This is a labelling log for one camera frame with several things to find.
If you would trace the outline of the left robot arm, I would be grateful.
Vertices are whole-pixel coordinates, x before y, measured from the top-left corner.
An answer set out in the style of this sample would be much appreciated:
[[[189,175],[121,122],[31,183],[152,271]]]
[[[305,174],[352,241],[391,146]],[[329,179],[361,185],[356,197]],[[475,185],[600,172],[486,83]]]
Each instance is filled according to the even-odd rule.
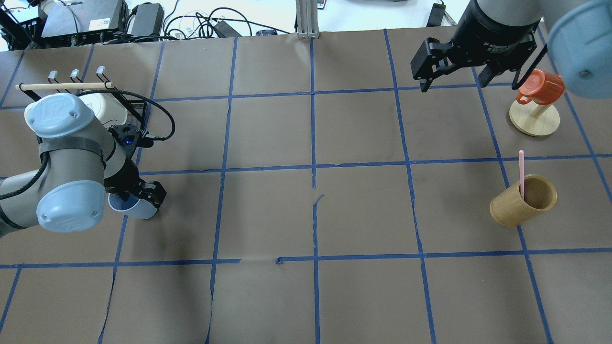
[[[85,96],[58,93],[28,105],[40,168],[1,182],[1,235],[40,225],[70,233],[95,227],[106,205],[133,218],[153,217],[167,192],[146,182],[132,161],[159,138],[143,131],[119,102],[101,111]]]

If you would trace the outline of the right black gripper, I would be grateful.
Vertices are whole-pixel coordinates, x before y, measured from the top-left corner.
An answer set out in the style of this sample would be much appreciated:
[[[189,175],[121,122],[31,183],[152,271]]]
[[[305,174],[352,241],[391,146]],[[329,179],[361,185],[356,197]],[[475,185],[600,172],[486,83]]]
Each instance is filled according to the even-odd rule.
[[[527,6],[511,0],[471,0],[447,42],[424,39],[411,61],[413,79],[419,81],[421,92],[427,92],[440,76],[482,66],[481,88],[510,71],[516,89],[526,79],[523,65],[537,48],[537,28],[538,18]]]

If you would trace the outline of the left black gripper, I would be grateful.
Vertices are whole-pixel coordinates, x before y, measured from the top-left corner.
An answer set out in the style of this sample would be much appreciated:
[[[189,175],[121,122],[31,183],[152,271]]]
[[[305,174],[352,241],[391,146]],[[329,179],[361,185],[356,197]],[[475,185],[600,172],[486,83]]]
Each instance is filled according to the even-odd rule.
[[[114,147],[107,157],[104,174],[104,187],[108,194],[117,194],[127,200],[128,194],[147,200],[160,207],[167,191],[157,181],[146,182],[140,175],[132,157],[136,148],[150,148],[154,144],[153,135],[133,124],[123,124],[108,128],[114,139]]]

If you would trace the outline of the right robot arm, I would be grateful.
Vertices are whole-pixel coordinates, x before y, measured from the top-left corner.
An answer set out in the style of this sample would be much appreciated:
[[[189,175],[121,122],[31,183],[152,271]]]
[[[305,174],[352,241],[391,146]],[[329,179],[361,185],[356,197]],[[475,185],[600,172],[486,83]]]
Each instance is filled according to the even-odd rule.
[[[422,92],[477,66],[481,87],[510,71],[517,90],[548,54],[569,92],[604,99],[612,93],[611,52],[609,0],[470,0],[451,39],[424,39],[410,66]]]

